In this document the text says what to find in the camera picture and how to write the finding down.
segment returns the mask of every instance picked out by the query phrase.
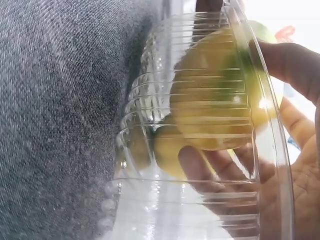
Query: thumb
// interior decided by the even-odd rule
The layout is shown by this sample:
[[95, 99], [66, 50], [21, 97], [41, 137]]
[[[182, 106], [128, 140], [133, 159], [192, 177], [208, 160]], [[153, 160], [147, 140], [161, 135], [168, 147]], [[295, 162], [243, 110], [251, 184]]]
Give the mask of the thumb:
[[320, 55], [295, 43], [259, 42], [270, 75], [290, 84], [317, 104], [320, 96]]

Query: hand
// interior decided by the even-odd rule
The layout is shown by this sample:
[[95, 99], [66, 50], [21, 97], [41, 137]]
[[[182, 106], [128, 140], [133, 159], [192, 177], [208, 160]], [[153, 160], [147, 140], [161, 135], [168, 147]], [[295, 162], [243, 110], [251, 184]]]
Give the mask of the hand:
[[[291, 137], [299, 145], [301, 153], [291, 166], [294, 206], [295, 206], [295, 236], [297, 240], [320, 239], [320, 174], [319, 150], [316, 138], [320, 137], [320, 55], [294, 43], [269, 44], [260, 43], [269, 73], [291, 84], [298, 92], [316, 105], [315, 124], [299, 112], [286, 98], [280, 106], [280, 117]], [[254, 162], [252, 146], [246, 145], [234, 149], [239, 161], [253, 172]], [[260, 239], [280, 239], [280, 222], [276, 208], [277, 178], [275, 166], [259, 159], [260, 184], [222, 184], [227, 180], [247, 180], [226, 151], [206, 151], [205, 155], [216, 171], [211, 174], [202, 157], [192, 147], [184, 147], [179, 153], [180, 164], [187, 178], [199, 193], [249, 193], [260, 192], [258, 205], [237, 205], [236, 202], [223, 201], [225, 204], [210, 204], [210, 199], [204, 205], [218, 215], [239, 215], [260, 213]], [[257, 228], [236, 229], [225, 226], [230, 235], [235, 237], [256, 236]]]

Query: denim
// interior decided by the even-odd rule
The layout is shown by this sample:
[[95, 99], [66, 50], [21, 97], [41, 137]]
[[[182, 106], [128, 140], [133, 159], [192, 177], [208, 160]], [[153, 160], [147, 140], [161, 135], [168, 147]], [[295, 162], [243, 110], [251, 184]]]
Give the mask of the denim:
[[91, 240], [155, 0], [0, 0], [0, 240]]

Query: plastic container lid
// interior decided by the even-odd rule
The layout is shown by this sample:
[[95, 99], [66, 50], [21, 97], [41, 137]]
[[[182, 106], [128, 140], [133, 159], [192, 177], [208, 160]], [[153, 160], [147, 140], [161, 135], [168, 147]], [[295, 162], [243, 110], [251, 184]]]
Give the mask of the plastic container lid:
[[[294, 239], [275, 92], [237, 2], [152, 29], [116, 138], [100, 239]], [[187, 165], [181, 149], [193, 149]]]

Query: orange object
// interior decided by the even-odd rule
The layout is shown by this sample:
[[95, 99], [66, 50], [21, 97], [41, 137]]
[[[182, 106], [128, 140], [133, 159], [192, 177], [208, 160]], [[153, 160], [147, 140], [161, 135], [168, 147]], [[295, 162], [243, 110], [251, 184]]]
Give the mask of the orange object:
[[294, 26], [285, 26], [275, 34], [275, 38], [278, 43], [292, 43], [291, 37], [295, 32], [296, 28]]

